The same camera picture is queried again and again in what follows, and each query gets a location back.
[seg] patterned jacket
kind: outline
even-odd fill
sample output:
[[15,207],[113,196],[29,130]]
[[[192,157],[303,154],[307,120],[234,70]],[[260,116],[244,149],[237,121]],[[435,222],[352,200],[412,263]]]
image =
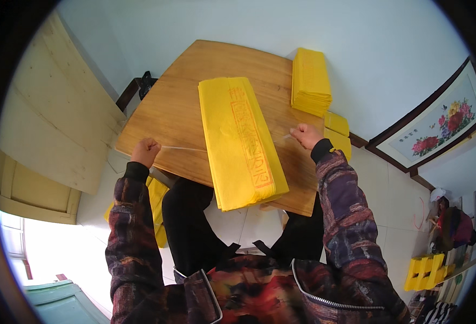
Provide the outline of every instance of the patterned jacket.
[[375,243],[376,224],[357,174],[341,151],[319,157],[316,174],[328,264],[293,260],[281,266],[267,256],[237,256],[218,271],[200,270],[169,286],[162,280],[148,190],[134,178],[119,179],[105,251],[112,323],[409,322]]

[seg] jacket zipper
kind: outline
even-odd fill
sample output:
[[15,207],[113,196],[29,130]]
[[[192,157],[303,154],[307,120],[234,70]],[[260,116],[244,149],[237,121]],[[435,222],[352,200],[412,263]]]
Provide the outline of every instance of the jacket zipper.
[[317,296],[314,296],[314,295],[311,295],[311,294],[307,293],[306,291],[303,290],[303,288],[299,284],[298,276],[295,274],[295,259],[292,259],[292,273],[294,275],[295,283],[298,285],[298,288],[301,291],[301,293],[303,293],[303,295],[305,295],[306,297],[308,297],[310,299],[319,301],[319,302],[321,302],[323,304],[326,304],[328,306],[331,306],[333,308],[352,309],[352,310],[357,310],[357,311],[371,311],[371,310],[375,310],[375,309],[384,309],[383,306],[357,306],[357,305],[340,304],[340,303],[332,302],[330,300],[327,300],[327,299],[324,299],[324,298],[321,298],[321,297],[317,297]]
[[202,275],[203,275],[203,277],[204,277],[204,282],[205,282],[205,284],[207,285],[208,290],[209,290],[209,292],[211,293],[211,296],[213,297],[213,302],[215,303],[216,308],[218,309],[218,314],[220,315],[219,318],[217,318],[216,320],[214,320],[214,321],[212,321],[211,323],[209,323],[209,324],[215,324],[215,323],[218,323],[219,321],[221,321],[222,318],[223,318],[222,309],[220,308],[220,305],[218,305],[218,301],[216,300],[215,293],[213,292],[213,289],[211,288],[211,285],[209,284],[208,276],[206,276],[206,274],[205,274],[205,272],[204,272],[203,269],[201,269],[200,272],[202,273]]

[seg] green door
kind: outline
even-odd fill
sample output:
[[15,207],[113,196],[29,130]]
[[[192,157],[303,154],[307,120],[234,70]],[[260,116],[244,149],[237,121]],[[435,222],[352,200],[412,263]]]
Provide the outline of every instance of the green door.
[[109,324],[110,320],[71,280],[25,287],[26,295],[47,324]]

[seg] red peony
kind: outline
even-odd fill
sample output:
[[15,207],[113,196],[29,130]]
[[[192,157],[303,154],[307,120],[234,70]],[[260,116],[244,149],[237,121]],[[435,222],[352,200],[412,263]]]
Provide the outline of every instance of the red peony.
[[459,124],[461,124],[461,121],[463,120],[463,113],[462,112],[457,112],[450,116],[448,120],[448,130],[451,132],[454,132],[458,127]]
[[437,139],[437,136],[429,136],[428,138],[423,140],[423,144],[426,148],[433,148],[437,145],[438,142],[439,140]]
[[413,145],[413,152],[419,153],[423,150],[425,150],[427,146],[425,146],[425,143],[419,139],[416,140],[416,143]]
[[461,108],[459,108],[459,111],[464,115],[468,114],[470,112],[470,106],[468,106],[467,103],[462,103]]

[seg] black cuff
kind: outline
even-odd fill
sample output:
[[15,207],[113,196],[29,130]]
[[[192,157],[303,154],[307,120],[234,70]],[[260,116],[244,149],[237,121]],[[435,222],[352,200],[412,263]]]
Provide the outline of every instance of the black cuff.
[[149,174],[150,170],[146,166],[139,162],[131,161],[127,163],[127,171],[123,178],[134,179],[145,184]]
[[317,164],[326,154],[330,154],[330,150],[333,148],[329,139],[322,139],[314,146],[310,157]]

